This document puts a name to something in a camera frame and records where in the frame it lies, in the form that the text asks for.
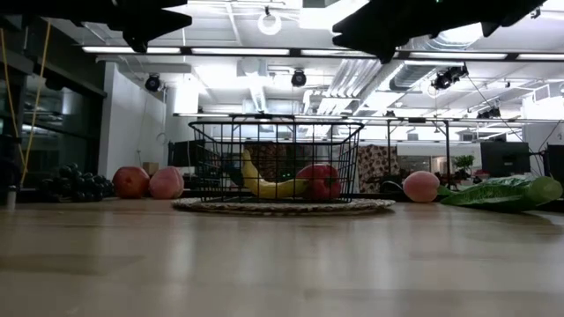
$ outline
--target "wooden table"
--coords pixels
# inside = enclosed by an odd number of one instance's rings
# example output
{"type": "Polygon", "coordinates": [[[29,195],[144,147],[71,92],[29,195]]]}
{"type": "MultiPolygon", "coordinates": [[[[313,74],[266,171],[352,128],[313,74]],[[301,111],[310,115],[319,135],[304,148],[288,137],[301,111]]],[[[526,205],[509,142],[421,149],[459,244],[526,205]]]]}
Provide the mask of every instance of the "wooden table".
{"type": "Polygon", "coordinates": [[[0,316],[562,316],[564,217],[402,204],[250,218],[168,202],[0,212],[0,316]]]}

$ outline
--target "yellow banana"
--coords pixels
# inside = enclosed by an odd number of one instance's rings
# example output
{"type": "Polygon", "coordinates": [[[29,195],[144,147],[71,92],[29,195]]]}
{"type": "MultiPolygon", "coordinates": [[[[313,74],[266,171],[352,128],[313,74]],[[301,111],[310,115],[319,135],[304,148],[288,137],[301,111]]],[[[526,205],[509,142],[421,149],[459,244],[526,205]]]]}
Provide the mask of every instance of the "yellow banana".
{"type": "Polygon", "coordinates": [[[289,180],[281,183],[263,180],[251,161],[248,150],[243,152],[243,179],[245,187],[259,198],[277,199],[303,194],[308,189],[308,180],[289,180]]]}

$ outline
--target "wire basket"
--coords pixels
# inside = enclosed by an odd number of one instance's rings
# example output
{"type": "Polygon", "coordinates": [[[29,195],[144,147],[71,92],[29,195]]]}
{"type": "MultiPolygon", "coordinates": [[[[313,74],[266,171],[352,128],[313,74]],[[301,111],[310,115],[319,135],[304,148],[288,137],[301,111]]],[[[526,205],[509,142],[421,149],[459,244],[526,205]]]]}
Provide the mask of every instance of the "wire basket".
{"type": "Polygon", "coordinates": [[[234,114],[189,126],[203,202],[351,201],[362,123],[234,114]]]}

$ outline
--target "woven placemat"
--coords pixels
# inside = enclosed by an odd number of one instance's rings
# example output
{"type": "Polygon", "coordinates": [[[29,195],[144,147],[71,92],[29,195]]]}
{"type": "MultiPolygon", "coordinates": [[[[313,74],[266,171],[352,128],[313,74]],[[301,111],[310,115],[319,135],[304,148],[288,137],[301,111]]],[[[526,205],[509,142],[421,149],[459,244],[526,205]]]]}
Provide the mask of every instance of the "woven placemat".
{"type": "Polygon", "coordinates": [[[172,201],[181,211],[255,217],[358,216],[389,212],[394,201],[355,199],[350,203],[202,203],[197,198],[172,201]]]}

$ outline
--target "potted plant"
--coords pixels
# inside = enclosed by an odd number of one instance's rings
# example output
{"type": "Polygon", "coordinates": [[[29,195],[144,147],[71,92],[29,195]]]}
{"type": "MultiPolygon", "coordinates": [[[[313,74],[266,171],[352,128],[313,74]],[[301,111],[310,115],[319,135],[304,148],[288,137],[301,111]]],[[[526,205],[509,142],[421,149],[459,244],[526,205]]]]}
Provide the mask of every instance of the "potted plant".
{"type": "Polygon", "coordinates": [[[464,181],[471,177],[471,168],[474,165],[473,155],[461,155],[452,159],[453,164],[459,170],[455,174],[455,179],[464,181]]]}

